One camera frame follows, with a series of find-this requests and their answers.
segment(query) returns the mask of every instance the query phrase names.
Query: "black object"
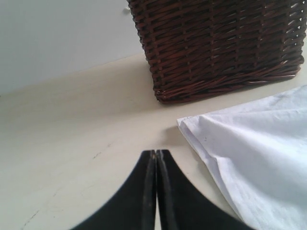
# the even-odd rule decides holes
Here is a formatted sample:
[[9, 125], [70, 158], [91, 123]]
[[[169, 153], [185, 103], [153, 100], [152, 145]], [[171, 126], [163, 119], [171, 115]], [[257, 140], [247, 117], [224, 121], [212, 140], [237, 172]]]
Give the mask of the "black object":
[[118, 192], [73, 230], [154, 230], [156, 194], [162, 230], [252, 230], [205, 198], [168, 150], [144, 151]]

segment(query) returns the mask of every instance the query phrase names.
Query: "white cloth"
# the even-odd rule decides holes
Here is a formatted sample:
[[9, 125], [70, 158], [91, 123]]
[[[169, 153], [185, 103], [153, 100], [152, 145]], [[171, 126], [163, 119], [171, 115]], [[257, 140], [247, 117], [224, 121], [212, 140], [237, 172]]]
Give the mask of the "white cloth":
[[178, 126], [245, 223], [307, 230], [307, 86]]

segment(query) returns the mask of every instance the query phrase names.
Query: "wall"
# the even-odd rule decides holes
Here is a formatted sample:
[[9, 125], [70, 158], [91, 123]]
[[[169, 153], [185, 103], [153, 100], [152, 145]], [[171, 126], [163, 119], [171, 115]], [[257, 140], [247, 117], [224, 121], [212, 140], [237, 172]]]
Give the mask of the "wall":
[[126, 0], [0, 0], [0, 94], [142, 51]]

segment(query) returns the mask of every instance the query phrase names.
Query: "brown wicker basket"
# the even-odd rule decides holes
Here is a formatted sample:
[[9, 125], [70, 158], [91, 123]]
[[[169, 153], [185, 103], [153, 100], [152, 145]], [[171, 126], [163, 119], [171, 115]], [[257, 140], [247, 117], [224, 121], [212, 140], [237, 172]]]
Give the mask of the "brown wicker basket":
[[163, 103], [291, 79], [306, 0], [128, 0]]

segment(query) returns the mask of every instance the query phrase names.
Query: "folded white sheet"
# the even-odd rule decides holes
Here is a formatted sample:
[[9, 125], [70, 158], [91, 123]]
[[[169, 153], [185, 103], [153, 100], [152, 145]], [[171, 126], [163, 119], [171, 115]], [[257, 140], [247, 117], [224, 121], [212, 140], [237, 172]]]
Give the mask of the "folded white sheet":
[[307, 230], [307, 86], [178, 126], [244, 222]]

